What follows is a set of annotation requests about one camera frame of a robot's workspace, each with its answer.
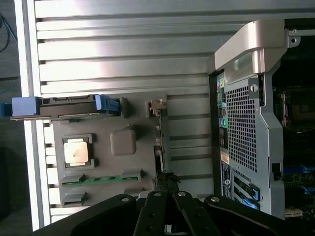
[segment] label sticker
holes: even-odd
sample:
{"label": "label sticker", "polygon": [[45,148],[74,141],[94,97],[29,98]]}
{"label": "label sticker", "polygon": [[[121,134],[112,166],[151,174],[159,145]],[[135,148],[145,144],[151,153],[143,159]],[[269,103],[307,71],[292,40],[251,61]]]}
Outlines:
{"label": "label sticker", "polygon": [[222,184],[222,196],[232,198],[231,187],[231,168],[225,162],[221,162],[221,184]]}
{"label": "label sticker", "polygon": [[221,161],[224,161],[226,164],[230,164],[230,155],[221,151]]}

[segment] computer tower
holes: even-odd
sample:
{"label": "computer tower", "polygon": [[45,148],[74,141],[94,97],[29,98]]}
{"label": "computer tower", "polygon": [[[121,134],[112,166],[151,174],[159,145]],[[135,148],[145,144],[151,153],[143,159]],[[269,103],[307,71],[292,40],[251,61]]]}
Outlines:
{"label": "computer tower", "polygon": [[215,193],[310,225],[315,211],[313,23],[248,23],[208,62]]}

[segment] cpu socket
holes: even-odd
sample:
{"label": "cpu socket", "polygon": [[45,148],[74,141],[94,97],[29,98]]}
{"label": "cpu socket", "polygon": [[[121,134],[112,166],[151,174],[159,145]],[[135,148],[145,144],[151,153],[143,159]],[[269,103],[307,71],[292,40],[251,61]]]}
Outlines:
{"label": "cpu socket", "polygon": [[63,138],[64,168],[93,169],[92,134],[71,135]]}

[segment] cable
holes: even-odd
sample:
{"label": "cable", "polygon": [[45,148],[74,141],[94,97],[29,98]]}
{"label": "cable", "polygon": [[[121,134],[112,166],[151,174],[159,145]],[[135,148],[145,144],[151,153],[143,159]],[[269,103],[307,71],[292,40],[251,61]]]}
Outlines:
{"label": "cable", "polygon": [[2,27],[2,25],[4,24],[5,28],[6,28],[6,33],[7,33],[7,38],[6,38],[6,43],[5,43],[5,46],[0,49],[0,53],[2,53],[8,46],[9,46],[9,43],[10,43],[10,35],[12,35],[12,37],[14,38],[14,40],[16,42],[18,42],[18,38],[17,36],[14,34],[11,26],[8,24],[8,22],[6,21],[6,19],[0,15],[0,28]]}
{"label": "cable", "polygon": [[308,132],[308,131],[311,131],[311,130],[314,130],[315,128],[311,128],[311,129],[308,129],[308,130],[303,130],[303,131],[299,131],[297,132],[298,134],[302,134],[302,133],[305,133],[305,132]]}
{"label": "cable", "polygon": [[12,89],[14,86],[8,87],[7,89],[5,89],[4,91],[0,92],[0,95],[8,92],[10,89]]}

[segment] gray floor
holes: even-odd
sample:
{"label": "gray floor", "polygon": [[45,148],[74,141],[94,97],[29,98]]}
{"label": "gray floor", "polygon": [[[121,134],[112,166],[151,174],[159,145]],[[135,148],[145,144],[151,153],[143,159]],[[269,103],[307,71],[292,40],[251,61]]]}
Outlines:
{"label": "gray floor", "polygon": [[[10,102],[12,97],[21,96],[20,81],[0,81],[0,91],[0,102]],[[0,149],[4,150],[8,172],[7,179],[1,181],[9,184],[11,206],[11,214],[0,221],[0,236],[27,235],[32,232],[32,218],[22,121],[0,119]]]}
{"label": "gray floor", "polygon": [[24,236],[32,232],[32,219],[30,207],[24,207],[12,212],[0,222],[1,236]]}

